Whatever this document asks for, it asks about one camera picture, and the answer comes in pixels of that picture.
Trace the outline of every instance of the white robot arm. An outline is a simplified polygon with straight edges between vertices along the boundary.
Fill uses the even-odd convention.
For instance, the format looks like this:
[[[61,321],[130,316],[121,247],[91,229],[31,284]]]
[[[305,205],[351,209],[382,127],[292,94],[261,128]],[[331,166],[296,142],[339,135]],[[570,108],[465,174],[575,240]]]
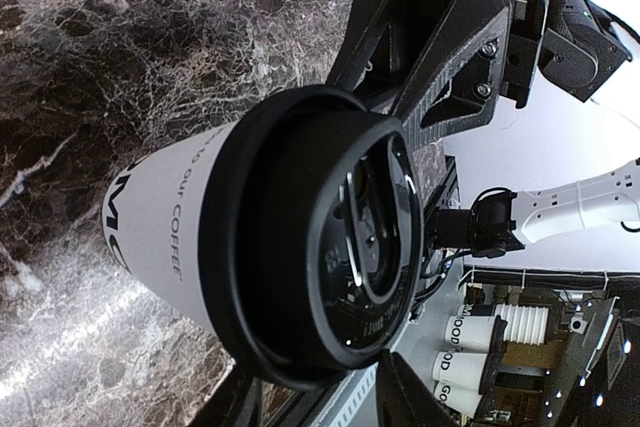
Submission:
[[[436,212],[426,229],[431,246],[493,258],[565,232],[640,222],[640,159],[553,189],[486,193],[494,191],[481,194],[469,210]]]

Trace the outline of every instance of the screw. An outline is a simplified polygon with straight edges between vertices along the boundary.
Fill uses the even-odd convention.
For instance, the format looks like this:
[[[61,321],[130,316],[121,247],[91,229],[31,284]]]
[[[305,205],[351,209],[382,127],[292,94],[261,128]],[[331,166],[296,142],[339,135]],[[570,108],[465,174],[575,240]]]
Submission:
[[[482,46],[480,53],[489,59],[493,59],[498,53],[498,46],[495,42],[488,42]]]
[[[481,99],[487,99],[491,95],[491,86],[485,83],[479,83],[475,86],[476,95]]]

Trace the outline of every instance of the bolt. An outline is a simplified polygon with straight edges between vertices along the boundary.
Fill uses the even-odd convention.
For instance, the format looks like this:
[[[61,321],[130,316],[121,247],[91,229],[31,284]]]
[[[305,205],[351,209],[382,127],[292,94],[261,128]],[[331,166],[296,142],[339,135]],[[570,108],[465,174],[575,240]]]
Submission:
[[[493,59],[498,53],[498,46],[495,42],[488,42],[482,46],[480,53],[489,59]]]
[[[487,99],[491,95],[491,86],[481,82],[476,84],[475,91],[478,97],[481,99]]]

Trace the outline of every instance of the white wall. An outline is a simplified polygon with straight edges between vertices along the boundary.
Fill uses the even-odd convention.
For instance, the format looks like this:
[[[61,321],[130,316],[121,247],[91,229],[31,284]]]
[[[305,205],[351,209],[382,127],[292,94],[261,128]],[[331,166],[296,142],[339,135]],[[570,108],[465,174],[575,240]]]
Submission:
[[[592,0],[640,29],[640,0]],[[445,141],[457,158],[463,204],[488,187],[537,190],[588,178],[640,157],[640,47],[582,104],[537,75],[529,105],[501,100],[482,129]],[[640,234],[619,225],[564,234],[482,264],[571,270],[640,270]]]

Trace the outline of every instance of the brown marble countertop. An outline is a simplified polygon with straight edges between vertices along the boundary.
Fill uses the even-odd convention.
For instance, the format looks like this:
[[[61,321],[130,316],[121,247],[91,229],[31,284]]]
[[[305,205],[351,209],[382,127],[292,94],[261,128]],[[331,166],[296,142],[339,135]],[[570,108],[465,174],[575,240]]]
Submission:
[[[104,191],[132,160],[322,82],[349,6],[0,0],[0,425],[193,418],[232,360],[108,255]],[[423,188],[441,164],[439,146],[420,154]]]

